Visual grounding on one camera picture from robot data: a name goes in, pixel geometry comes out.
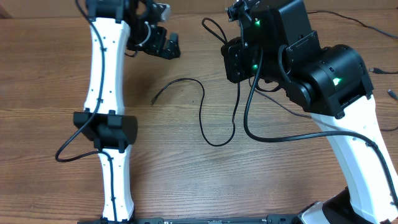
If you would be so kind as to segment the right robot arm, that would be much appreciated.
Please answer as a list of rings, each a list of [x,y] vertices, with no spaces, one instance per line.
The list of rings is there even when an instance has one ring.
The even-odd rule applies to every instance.
[[[239,37],[222,46],[227,78],[275,82],[308,112],[317,133],[257,137],[289,142],[326,137],[346,188],[296,215],[268,223],[390,223],[397,218],[397,172],[379,129],[373,84],[360,54],[347,45],[321,47],[302,1],[236,1],[226,9]]]

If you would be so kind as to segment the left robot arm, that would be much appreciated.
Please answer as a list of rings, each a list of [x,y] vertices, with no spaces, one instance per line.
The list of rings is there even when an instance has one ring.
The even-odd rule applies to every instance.
[[[82,112],[74,125],[94,144],[103,173],[104,207],[99,223],[133,223],[129,162],[137,118],[125,114],[123,69],[126,51],[171,60],[180,56],[178,35],[167,34],[171,7],[143,1],[86,1],[91,30],[91,74]]]

